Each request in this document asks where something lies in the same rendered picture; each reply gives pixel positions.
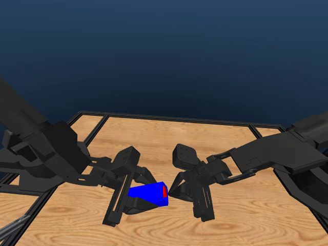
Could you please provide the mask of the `blue hollow socket block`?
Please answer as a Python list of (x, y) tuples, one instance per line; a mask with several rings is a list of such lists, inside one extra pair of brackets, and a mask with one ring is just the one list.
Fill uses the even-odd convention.
[(145, 184), (142, 186), (131, 187), (128, 192), (130, 197), (139, 197), (159, 207), (167, 206), (169, 204), (168, 196), (163, 198), (162, 187), (165, 186), (164, 182), (157, 182)]

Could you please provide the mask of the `grey metal bar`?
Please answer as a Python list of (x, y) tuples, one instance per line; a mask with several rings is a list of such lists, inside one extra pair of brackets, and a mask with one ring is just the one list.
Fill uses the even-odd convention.
[(10, 235), (20, 229), (30, 218), (30, 215), (24, 215), (17, 220), (7, 224), (6, 226), (0, 229), (0, 242), (7, 239)]

